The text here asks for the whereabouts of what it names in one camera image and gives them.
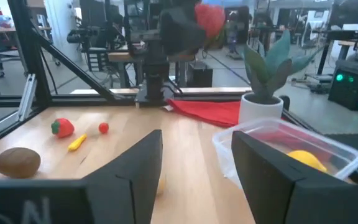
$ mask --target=plastic container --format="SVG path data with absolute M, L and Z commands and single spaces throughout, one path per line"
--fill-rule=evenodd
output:
M 229 128 L 212 138 L 223 175 L 240 188 L 231 152 L 231 138 L 235 130 L 243 131 L 285 154 L 294 150 L 308 151 L 327 168 L 327 174 L 341 180 L 358 168 L 358 150 L 350 146 L 281 119 L 258 119 Z

